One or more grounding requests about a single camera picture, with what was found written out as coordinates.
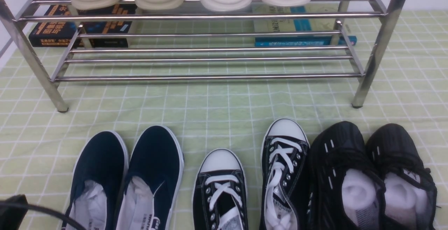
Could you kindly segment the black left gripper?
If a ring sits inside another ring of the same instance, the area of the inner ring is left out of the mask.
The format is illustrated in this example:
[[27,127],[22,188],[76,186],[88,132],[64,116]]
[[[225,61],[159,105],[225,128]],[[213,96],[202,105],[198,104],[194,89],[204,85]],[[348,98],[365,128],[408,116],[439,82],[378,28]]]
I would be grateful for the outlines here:
[[[1,200],[1,203],[17,203],[27,205],[27,197],[23,194],[15,195],[7,198],[6,200]],[[26,208],[18,208],[18,207],[9,207],[9,206],[0,206],[0,229],[1,230],[18,230],[20,225],[26,216],[28,209]]]

